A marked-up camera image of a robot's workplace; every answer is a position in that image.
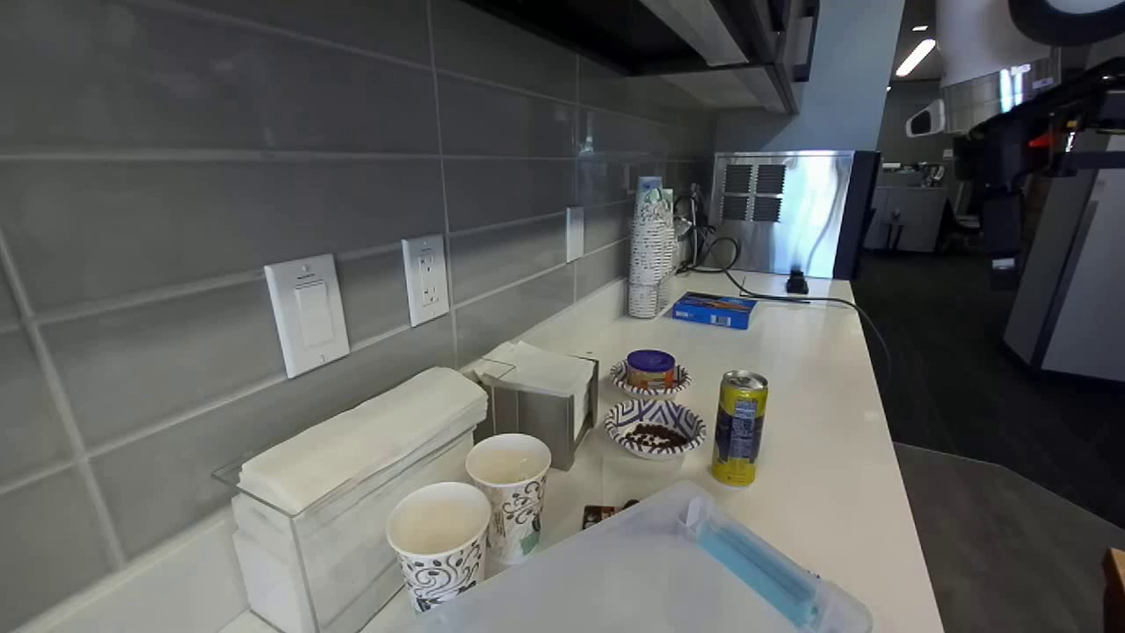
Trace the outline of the white wall outlet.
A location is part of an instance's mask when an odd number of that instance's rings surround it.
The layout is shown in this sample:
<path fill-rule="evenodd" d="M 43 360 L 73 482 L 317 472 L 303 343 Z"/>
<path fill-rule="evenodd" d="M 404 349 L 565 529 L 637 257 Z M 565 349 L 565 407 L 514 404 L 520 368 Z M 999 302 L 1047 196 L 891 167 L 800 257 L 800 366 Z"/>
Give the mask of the white wall outlet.
<path fill-rule="evenodd" d="M 409 320 L 424 323 L 448 308 L 446 298 L 446 257 L 439 235 L 415 235 L 402 244 L 404 285 L 409 285 Z"/>
<path fill-rule="evenodd" d="M 582 257 L 582 206 L 565 206 L 565 259 Z"/>

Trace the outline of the stainless steel appliance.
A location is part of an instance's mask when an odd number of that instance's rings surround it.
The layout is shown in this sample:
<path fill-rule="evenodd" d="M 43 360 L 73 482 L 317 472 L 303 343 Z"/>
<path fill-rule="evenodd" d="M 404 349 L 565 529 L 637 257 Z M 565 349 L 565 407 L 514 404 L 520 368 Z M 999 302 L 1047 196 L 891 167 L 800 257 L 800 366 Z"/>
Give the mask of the stainless steel appliance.
<path fill-rule="evenodd" d="M 707 218 L 733 271 L 854 276 L 875 173 L 875 152 L 717 152 Z"/>

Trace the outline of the patterned paper cup rear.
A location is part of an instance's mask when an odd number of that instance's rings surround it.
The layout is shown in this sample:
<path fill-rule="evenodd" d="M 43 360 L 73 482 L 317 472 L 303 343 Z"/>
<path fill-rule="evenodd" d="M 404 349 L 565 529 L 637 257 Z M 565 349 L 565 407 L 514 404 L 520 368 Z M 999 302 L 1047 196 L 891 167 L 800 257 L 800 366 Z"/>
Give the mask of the patterned paper cup rear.
<path fill-rule="evenodd" d="M 498 431 L 463 457 L 466 477 L 488 496 L 488 554 L 498 571 L 525 561 L 541 541 L 550 449 L 526 431 Z"/>

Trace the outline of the white light switch plate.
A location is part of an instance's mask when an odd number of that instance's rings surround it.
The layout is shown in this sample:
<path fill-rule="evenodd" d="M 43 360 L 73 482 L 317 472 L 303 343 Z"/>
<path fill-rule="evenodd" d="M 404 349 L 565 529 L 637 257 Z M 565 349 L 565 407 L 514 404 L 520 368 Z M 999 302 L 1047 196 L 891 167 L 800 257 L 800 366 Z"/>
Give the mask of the white light switch plate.
<path fill-rule="evenodd" d="M 262 266 L 281 361 L 288 376 L 349 354 L 349 323 L 331 252 Z"/>

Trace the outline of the grey napkin dispenser box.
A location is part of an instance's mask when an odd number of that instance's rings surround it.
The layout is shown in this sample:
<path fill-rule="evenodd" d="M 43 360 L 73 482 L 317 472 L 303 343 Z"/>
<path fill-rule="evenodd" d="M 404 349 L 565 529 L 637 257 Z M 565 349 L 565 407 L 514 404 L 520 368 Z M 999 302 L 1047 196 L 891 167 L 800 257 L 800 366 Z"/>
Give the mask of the grey napkin dispenser box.
<path fill-rule="evenodd" d="M 569 472 L 597 407 L 597 361 L 548 350 L 526 340 L 501 340 L 470 366 L 488 394 L 485 437 L 526 431 Z"/>

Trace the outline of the far white wall outlet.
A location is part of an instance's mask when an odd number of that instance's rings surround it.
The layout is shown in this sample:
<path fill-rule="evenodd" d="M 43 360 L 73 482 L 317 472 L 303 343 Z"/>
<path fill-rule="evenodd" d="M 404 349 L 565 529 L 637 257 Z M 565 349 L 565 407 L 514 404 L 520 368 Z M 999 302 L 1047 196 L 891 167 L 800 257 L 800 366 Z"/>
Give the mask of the far white wall outlet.
<path fill-rule="evenodd" d="M 565 259 L 582 257 L 582 206 L 565 206 Z"/>

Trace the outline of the patterned paper cup front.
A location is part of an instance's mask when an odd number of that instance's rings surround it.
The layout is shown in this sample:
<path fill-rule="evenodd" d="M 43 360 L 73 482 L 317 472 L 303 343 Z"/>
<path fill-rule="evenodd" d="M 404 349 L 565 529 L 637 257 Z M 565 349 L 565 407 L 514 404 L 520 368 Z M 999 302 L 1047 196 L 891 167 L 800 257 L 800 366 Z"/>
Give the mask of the patterned paper cup front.
<path fill-rule="evenodd" d="M 488 499 L 466 482 L 432 482 L 409 492 L 388 521 L 415 612 L 439 608 L 485 579 Z"/>

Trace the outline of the patterned paper cup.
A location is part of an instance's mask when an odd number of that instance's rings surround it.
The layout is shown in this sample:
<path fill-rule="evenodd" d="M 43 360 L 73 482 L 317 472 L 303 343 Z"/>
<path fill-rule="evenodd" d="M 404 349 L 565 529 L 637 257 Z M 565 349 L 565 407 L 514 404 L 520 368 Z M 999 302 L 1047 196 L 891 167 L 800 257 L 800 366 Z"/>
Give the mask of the patterned paper cup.
<path fill-rule="evenodd" d="M 550 449 L 526 431 L 498 431 L 463 457 L 466 477 L 488 496 L 488 554 L 498 571 L 525 561 L 541 541 Z"/>
<path fill-rule="evenodd" d="M 466 482 L 432 482 L 409 492 L 388 521 L 415 612 L 439 608 L 485 579 L 488 499 Z"/>

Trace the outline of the yellow blue drink can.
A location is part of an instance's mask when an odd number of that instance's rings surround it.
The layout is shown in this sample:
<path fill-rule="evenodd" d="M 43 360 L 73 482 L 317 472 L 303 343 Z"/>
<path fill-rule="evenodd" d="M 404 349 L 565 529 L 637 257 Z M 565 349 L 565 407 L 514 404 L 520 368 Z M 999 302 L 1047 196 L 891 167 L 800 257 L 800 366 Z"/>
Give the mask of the yellow blue drink can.
<path fill-rule="evenodd" d="M 770 384 L 751 368 L 729 368 L 717 394 L 711 475 L 724 485 L 754 477 Z"/>

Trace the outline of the clear napkin holder with napkins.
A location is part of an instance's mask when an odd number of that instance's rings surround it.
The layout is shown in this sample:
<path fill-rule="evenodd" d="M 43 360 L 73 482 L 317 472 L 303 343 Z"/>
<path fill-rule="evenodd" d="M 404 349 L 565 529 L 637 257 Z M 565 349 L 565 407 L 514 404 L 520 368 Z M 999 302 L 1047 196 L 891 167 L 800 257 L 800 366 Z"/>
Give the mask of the clear napkin holder with napkins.
<path fill-rule="evenodd" d="M 402 587 L 391 506 L 459 475 L 488 394 L 434 366 L 240 464 L 231 544 L 279 633 L 358 633 Z"/>

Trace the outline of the blue flat box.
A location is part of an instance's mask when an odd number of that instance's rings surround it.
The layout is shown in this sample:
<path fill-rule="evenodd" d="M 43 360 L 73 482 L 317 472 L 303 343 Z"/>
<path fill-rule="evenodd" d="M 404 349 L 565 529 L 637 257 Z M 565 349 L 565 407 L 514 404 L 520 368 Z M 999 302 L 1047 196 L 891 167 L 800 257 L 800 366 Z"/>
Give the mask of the blue flat box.
<path fill-rule="evenodd" d="M 711 296 L 711 293 L 685 293 L 671 306 L 671 320 L 729 326 L 729 332 L 746 332 L 750 326 L 750 313 L 751 313 L 751 298 L 746 298 L 746 296 Z"/>

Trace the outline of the orange bowl with blue lid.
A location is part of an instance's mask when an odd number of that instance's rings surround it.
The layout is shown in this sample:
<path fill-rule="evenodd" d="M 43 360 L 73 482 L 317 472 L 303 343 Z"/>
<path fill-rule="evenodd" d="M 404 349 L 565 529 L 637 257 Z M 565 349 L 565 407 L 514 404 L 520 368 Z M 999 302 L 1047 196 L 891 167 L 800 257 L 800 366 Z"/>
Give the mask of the orange bowl with blue lid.
<path fill-rule="evenodd" d="M 615 366 L 615 381 L 627 394 L 671 394 L 685 384 L 685 368 L 671 350 L 637 349 Z"/>

